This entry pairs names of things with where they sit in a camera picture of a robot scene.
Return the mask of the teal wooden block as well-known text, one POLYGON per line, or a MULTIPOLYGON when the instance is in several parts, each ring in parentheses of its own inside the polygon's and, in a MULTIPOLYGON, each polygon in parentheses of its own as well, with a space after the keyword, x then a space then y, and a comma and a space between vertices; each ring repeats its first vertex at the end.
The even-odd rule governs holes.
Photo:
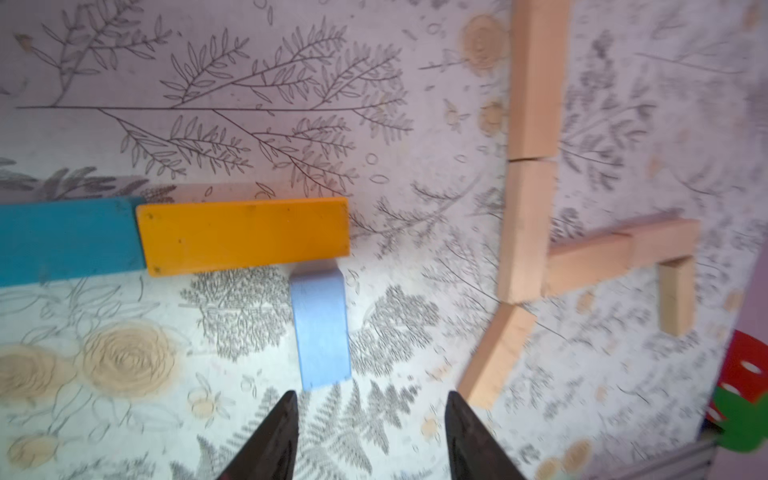
POLYGON ((3 287, 142 270, 139 197, 3 205, 3 287))

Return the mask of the natural wooden block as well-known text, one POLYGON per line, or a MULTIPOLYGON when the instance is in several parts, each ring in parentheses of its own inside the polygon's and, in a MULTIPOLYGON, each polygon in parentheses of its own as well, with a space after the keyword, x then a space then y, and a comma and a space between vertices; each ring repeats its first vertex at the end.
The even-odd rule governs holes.
POLYGON ((493 408, 536 320, 520 305, 499 306, 457 388, 470 406, 493 408))
POLYGON ((658 275, 660 329, 671 336, 684 336, 695 319, 696 260, 686 256, 660 263, 658 275))
POLYGON ((630 269, 632 240, 609 234, 552 247, 542 295, 559 296, 625 275, 630 269))
POLYGON ((631 239, 629 266, 642 268, 692 256, 697 247, 701 225, 696 219, 670 219, 619 230, 631 239))
POLYGON ((507 164, 497 296, 508 304, 541 296, 557 186, 555 162, 507 164))
POLYGON ((515 1, 511 14, 508 157, 552 157, 561 128, 571 3, 515 1))

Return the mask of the long yellow wooden block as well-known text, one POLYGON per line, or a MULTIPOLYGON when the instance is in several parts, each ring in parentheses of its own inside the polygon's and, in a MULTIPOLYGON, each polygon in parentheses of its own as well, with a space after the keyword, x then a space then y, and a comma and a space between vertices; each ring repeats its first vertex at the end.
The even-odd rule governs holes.
POLYGON ((154 277, 325 260, 350 252, 345 198, 145 204, 136 208, 154 277))

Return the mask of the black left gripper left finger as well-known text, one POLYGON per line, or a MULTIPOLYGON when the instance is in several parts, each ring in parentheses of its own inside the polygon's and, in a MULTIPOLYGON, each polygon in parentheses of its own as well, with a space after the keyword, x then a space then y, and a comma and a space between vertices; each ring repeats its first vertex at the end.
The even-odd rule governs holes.
POLYGON ((291 480, 299 436, 297 394, 287 391, 218 480, 291 480))

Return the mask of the blue wooden block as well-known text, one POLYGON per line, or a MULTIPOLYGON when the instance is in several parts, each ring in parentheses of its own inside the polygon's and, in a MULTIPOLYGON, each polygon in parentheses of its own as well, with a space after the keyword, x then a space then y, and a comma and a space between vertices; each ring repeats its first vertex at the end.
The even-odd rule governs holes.
POLYGON ((302 388, 311 391, 351 377, 345 280, 334 268, 290 279, 302 388))

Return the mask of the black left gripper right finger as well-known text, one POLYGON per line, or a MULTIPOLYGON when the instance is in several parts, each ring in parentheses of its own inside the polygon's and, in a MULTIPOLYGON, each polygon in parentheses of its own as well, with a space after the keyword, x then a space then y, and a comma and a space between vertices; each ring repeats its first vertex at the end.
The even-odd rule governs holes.
POLYGON ((444 422, 451 479, 525 479, 457 391, 448 394, 444 422))

